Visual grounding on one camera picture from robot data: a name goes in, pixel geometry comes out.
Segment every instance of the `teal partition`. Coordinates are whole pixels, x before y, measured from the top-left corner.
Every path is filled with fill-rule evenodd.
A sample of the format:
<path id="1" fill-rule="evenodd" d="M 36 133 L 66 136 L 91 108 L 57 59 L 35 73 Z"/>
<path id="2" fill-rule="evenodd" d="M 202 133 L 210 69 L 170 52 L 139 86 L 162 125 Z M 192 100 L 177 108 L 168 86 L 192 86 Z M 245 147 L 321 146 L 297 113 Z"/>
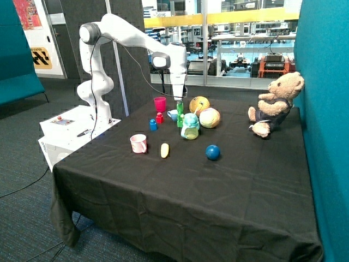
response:
<path id="1" fill-rule="evenodd" d="M 349 261 L 348 26 L 348 0 L 303 0 L 294 53 L 305 89 L 297 106 L 325 261 Z"/>
<path id="2" fill-rule="evenodd" d="M 12 0 L 0 1 L 0 105 L 45 92 Z"/>

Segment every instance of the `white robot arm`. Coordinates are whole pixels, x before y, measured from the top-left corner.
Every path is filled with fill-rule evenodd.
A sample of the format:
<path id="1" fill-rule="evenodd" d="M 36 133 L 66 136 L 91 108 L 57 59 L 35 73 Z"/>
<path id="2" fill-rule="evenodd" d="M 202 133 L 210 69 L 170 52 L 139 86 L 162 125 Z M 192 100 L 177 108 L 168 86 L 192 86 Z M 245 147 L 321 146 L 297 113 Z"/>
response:
<path id="1" fill-rule="evenodd" d="M 92 80 L 82 83 L 78 95 L 92 107 L 92 115 L 98 112 L 99 122 L 108 123 L 111 118 L 109 104 L 101 96 L 113 89 L 113 81 L 103 69 L 100 46 L 115 41 L 127 47 L 143 47 L 153 51 L 152 64 L 156 69 L 168 69 L 173 96 L 181 102 L 186 95 L 186 48 L 179 43 L 165 46 L 138 30 L 119 16 L 106 14 L 100 22 L 86 23 L 80 27 L 80 54 L 84 71 Z"/>

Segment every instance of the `red cup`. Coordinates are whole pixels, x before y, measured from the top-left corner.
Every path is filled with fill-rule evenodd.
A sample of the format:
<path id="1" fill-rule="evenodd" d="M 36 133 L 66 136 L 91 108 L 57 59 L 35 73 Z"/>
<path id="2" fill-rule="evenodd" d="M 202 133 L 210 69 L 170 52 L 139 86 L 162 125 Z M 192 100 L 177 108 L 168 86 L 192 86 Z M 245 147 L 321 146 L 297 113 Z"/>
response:
<path id="1" fill-rule="evenodd" d="M 166 110 L 166 97 L 155 97 L 154 98 L 155 108 L 157 112 L 162 113 Z"/>

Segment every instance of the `blue ball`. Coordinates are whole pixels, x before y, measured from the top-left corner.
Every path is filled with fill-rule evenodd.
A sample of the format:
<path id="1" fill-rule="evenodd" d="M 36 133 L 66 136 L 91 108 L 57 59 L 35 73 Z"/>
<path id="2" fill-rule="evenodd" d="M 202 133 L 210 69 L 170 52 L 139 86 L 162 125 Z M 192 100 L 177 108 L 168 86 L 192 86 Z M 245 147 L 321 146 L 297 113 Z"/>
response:
<path id="1" fill-rule="evenodd" d="M 220 156 L 220 149 L 216 145 L 210 145 L 206 148 L 206 157 L 209 160 L 217 160 Z"/>

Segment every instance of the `blue cup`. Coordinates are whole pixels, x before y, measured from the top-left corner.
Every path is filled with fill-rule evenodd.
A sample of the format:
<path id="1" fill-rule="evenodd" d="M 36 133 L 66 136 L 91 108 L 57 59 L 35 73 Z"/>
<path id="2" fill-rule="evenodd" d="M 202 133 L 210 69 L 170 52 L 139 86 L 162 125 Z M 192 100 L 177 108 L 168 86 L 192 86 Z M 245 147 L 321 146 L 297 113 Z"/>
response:
<path id="1" fill-rule="evenodd" d="M 173 109 L 171 111 L 168 111 L 167 112 L 167 115 L 174 121 L 176 122 L 177 121 L 177 117 L 178 117 L 178 111 L 177 109 Z"/>

